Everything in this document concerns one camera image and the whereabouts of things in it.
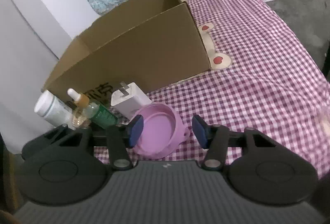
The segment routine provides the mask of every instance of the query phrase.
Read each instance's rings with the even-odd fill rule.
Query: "green bottle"
[[[75,101],[78,107],[82,108],[83,115],[106,129],[110,125],[117,124],[117,117],[113,115],[104,105],[94,99],[89,99],[82,93],[77,93],[74,89],[68,89],[68,95]]]

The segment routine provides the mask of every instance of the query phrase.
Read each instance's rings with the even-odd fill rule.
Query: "gray carpet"
[[[293,30],[322,69],[330,39],[330,0],[277,0],[267,4]]]

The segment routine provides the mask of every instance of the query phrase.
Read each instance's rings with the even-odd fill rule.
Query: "red heart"
[[[214,64],[218,65],[222,63],[223,58],[221,56],[217,56],[213,59]]]

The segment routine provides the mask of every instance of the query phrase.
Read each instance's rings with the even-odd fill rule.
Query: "pink bowl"
[[[172,153],[189,137],[188,125],[180,115],[165,103],[153,102],[138,110],[144,127],[134,151],[146,158],[160,159]]]

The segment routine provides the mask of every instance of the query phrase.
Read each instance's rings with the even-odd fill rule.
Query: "gingham fabric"
[[[329,104],[324,76],[289,27],[262,0],[187,0],[198,26],[214,24],[217,52],[233,59],[212,70],[149,93],[166,102],[190,128],[190,138],[163,160],[201,161],[206,153],[191,130],[193,114],[233,131],[254,127],[308,160],[319,176],[329,170],[330,139],[320,125]],[[142,159],[132,150],[133,160]],[[105,148],[95,155],[108,162]],[[229,148],[227,162],[240,156]]]

